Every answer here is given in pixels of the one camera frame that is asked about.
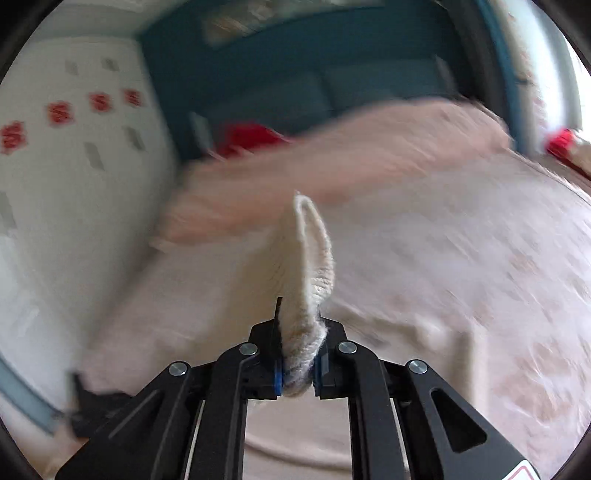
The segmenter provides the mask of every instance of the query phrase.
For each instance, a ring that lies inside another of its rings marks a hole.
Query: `red pillow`
[[[264,125],[245,123],[226,127],[225,141],[216,152],[223,158],[240,157],[267,145],[289,143],[290,140]]]

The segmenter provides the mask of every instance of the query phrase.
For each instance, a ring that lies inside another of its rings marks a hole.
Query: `red object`
[[[574,142],[574,132],[568,128],[564,128],[548,142],[546,150],[560,161],[570,161],[570,149],[574,145]]]
[[[111,96],[103,92],[89,93],[90,108],[99,113],[107,113],[113,109]]]
[[[5,125],[0,129],[0,136],[2,137],[2,153],[4,155],[10,155],[27,144],[25,124],[23,122],[12,122]]]
[[[131,88],[123,89],[125,103],[131,106],[142,106],[142,94]]]
[[[267,145],[289,143],[289,139],[259,124],[231,124],[226,127],[225,142],[217,153],[224,158],[239,157]]]
[[[47,105],[47,116],[50,125],[53,127],[59,127],[74,121],[72,106],[68,102],[50,103]]]

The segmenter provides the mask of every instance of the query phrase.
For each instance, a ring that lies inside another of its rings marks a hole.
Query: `bed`
[[[291,145],[197,163],[148,266],[82,365],[138,392],[272,318],[265,249],[293,191],[317,202],[336,285],[323,315],[378,356],[424,358],[551,478],[591,421],[591,199],[511,150],[486,109],[365,105]],[[244,478],[350,478],[346,402],[253,405]]]

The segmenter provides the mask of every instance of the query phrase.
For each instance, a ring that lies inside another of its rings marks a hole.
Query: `folded cloth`
[[[311,384],[314,357],[326,337],[319,307],[335,281],[330,239],[312,200],[297,194],[271,237],[283,268],[279,327],[284,356],[284,395]]]

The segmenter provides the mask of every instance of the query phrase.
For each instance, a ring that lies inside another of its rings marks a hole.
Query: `black bracket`
[[[412,480],[503,480],[524,460],[425,362],[384,362],[322,320],[314,389],[348,399],[354,480],[403,480],[407,468]],[[248,399],[281,394],[278,327],[276,313],[216,362],[175,362],[135,397],[94,395],[77,379],[71,421],[90,439],[56,479],[241,480]]]

